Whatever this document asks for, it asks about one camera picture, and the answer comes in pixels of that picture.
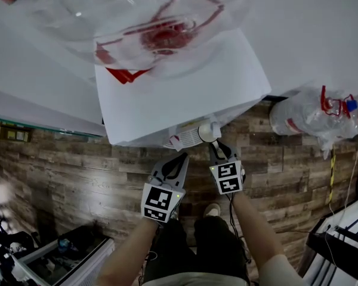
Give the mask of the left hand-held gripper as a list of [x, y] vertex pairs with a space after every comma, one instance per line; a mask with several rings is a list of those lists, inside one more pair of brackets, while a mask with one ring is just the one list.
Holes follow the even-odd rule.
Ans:
[[186, 191], [181, 188], [187, 175], [188, 153], [178, 153], [158, 161], [144, 184], [141, 199], [142, 217], [167, 223], [180, 205]]

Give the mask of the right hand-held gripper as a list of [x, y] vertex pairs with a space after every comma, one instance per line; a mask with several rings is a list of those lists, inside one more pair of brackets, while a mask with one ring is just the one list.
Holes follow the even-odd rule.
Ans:
[[209, 169], [218, 192], [231, 194], [243, 190], [245, 169], [238, 160], [236, 149], [220, 140], [214, 141], [209, 143], [209, 156], [214, 165]]

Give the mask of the person's left forearm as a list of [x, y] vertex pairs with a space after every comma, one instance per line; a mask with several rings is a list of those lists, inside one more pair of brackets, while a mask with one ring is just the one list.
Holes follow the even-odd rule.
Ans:
[[132, 286], [158, 229], [154, 220], [142, 218], [129, 237], [106, 259], [96, 286]]

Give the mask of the person's right forearm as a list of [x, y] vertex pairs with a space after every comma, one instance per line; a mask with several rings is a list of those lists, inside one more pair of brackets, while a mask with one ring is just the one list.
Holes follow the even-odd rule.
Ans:
[[232, 204], [258, 270], [274, 257], [285, 255], [273, 228], [242, 191], [234, 195]]

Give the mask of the person's light shoe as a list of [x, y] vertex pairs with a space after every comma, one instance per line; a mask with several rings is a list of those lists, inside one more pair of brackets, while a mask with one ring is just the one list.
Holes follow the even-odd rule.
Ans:
[[218, 217], [221, 214], [221, 207], [217, 203], [209, 204], [204, 210], [203, 217]]

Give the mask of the white cardboard box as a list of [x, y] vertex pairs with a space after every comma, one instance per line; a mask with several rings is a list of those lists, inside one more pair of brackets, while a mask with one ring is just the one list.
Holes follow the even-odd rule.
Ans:
[[120, 83], [95, 67], [98, 98], [112, 145], [174, 148], [203, 123], [224, 126], [271, 92], [265, 72], [240, 29], [213, 38], [202, 61], [170, 63]]

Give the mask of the person's black trousers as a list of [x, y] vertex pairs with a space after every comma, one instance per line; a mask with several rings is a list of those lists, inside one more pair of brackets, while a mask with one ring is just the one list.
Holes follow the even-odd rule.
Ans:
[[195, 222], [197, 251], [187, 245], [182, 224], [171, 219], [153, 240], [143, 286], [246, 286], [249, 278], [241, 242], [219, 216]]

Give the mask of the bag of clear plastic bottles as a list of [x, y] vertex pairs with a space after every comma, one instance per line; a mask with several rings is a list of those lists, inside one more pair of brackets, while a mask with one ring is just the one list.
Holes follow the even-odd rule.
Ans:
[[358, 134], [358, 100], [352, 94], [343, 97], [339, 93], [328, 92], [323, 85], [320, 105], [328, 116], [328, 125], [317, 138], [323, 158], [328, 158], [335, 143], [354, 138]]

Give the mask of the black bar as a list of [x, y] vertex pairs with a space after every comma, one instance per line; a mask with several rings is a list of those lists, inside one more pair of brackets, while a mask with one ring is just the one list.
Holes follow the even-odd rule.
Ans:
[[358, 233], [336, 227], [328, 231], [312, 232], [307, 246], [339, 268], [358, 267]]

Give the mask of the brown cardboard box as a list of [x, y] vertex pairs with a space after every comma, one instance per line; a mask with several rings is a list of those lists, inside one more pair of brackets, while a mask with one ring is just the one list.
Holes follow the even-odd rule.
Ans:
[[0, 121], [0, 140], [29, 142], [32, 128]]

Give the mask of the white table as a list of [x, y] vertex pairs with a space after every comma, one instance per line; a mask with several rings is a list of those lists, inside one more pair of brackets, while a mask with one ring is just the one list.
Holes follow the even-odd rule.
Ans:
[[[323, 217], [309, 235], [325, 231], [331, 234], [336, 227], [358, 233], [358, 200], [336, 214]], [[339, 268], [309, 248], [307, 242], [298, 272], [309, 286], [358, 286], [358, 267]]]

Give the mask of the black equipment pile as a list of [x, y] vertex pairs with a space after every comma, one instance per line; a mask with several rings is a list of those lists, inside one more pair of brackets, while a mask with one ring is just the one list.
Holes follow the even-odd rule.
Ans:
[[2, 228], [3, 221], [4, 217], [0, 216], [0, 286], [25, 286], [12, 274], [15, 266], [13, 257], [21, 258], [34, 252], [34, 240], [24, 231], [9, 234]]

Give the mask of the clear plastic bag with red print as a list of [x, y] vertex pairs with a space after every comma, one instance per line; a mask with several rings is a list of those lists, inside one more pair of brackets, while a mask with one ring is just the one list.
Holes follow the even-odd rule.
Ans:
[[206, 63], [252, 0], [21, 0], [32, 24], [122, 83]]

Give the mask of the metal frame cart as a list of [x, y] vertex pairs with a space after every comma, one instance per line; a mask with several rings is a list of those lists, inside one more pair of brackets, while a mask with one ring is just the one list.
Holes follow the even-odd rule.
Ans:
[[99, 271], [114, 251], [114, 240], [84, 225], [26, 256], [13, 256], [12, 274], [33, 286], [95, 286]]

